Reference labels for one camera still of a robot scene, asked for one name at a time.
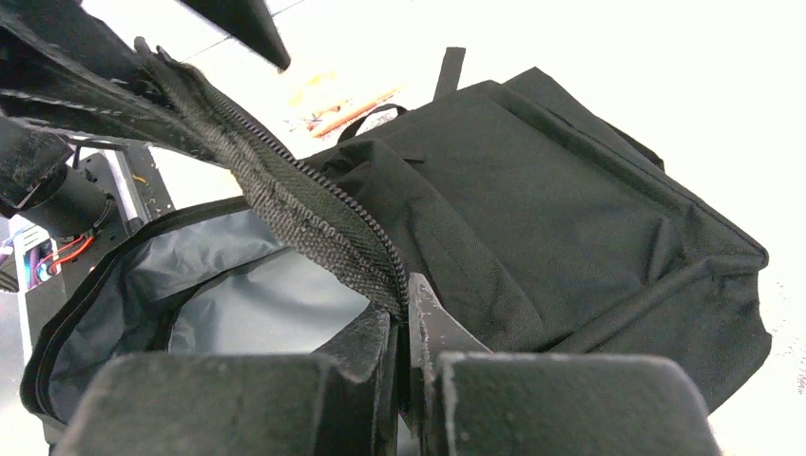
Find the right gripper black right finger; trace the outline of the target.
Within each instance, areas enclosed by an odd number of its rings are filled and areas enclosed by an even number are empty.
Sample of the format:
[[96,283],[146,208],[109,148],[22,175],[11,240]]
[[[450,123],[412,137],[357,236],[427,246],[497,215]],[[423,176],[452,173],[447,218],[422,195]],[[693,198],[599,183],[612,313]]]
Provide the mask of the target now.
[[408,280],[408,426],[423,455],[717,455],[704,401],[655,356],[494,353]]

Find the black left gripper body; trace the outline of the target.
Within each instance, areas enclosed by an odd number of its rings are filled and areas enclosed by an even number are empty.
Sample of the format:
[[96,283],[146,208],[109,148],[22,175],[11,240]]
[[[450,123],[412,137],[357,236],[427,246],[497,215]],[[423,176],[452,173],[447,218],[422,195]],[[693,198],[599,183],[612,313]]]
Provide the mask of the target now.
[[15,215],[56,238],[100,229],[116,212],[114,198],[67,165],[74,154],[51,132],[1,118],[1,215]]

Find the black student backpack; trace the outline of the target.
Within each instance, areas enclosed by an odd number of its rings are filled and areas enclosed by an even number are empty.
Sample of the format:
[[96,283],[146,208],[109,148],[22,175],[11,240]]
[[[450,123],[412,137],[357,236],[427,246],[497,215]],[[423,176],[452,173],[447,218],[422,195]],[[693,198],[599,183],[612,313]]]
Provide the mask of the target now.
[[710,409],[770,353],[766,250],[536,68],[297,161],[195,67],[144,59],[243,194],[101,260],[34,345],[34,414],[68,422],[124,355],[330,351],[366,308],[402,321],[411,274],[494,352],[659,356]]

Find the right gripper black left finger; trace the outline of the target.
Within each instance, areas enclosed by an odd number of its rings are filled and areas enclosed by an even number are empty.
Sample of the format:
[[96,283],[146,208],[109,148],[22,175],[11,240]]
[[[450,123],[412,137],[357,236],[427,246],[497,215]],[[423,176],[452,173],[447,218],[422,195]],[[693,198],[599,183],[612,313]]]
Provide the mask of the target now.
[[392,323],[367,309],[309,354],[130,355],[91,383],[59,455],[385,455]]

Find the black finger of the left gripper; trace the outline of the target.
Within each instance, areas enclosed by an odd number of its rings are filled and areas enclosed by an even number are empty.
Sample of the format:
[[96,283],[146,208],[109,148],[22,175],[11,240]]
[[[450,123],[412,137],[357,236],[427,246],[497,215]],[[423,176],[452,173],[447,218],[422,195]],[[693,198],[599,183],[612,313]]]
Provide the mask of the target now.
[[208,158],[142,59],[78,1],[2,2],[1,106],[44,128]]

